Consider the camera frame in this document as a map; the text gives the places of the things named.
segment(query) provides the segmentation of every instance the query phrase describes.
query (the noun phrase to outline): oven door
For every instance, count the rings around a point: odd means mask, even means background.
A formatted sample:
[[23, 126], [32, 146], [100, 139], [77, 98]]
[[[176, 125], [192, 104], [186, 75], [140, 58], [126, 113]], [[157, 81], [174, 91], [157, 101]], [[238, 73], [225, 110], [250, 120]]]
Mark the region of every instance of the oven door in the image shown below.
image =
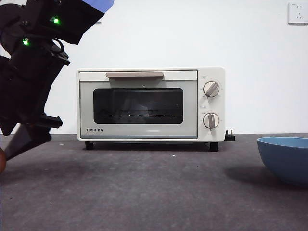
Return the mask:
[[197, 71], [81, 72], [82, 139], [197, 139]]

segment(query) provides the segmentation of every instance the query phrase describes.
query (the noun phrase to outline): oven window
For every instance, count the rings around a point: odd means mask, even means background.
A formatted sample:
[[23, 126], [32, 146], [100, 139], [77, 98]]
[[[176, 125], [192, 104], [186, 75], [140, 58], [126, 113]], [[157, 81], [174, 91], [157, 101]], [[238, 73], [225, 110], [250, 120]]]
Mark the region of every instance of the oven window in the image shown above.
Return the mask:
[[181, 124], [183, 90], [96, 89], [93, 94], [97, 124]]

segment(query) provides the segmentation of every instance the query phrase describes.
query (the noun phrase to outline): oven handle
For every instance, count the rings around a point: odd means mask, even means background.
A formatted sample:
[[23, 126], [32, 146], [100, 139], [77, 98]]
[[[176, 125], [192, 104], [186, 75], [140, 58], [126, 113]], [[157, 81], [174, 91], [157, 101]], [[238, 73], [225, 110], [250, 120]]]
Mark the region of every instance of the oven handle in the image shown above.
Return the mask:
[[108, 78], [163, 78], [164, 72], [107, 72]]

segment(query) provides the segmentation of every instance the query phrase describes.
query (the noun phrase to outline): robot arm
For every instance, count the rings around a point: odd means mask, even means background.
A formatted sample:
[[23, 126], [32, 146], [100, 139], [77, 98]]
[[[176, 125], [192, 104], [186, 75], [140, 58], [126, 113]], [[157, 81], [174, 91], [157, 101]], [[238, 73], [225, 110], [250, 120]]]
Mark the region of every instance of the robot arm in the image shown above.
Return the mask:
[[60, 39], [79, 44], [113, 2], [27, 0], [0, 6], [0, 44], [11, 56], [0, 56], [0, 127], [7, 136], [21, 124], [4, 151], [6, 160], [50, 141], [50, 128], [62, 125], [60, 117], [44, 113], [52, 83], [70, 64]]

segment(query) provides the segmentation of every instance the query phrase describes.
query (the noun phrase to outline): blue bowl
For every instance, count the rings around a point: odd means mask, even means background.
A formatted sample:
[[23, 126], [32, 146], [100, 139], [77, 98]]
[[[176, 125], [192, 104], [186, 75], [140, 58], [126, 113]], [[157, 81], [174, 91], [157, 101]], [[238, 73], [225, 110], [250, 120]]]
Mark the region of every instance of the blue bowl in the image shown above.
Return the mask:
[[257, 143], [273, 174], [286, 183], [308, 187], [308, 138], [264, 137]]

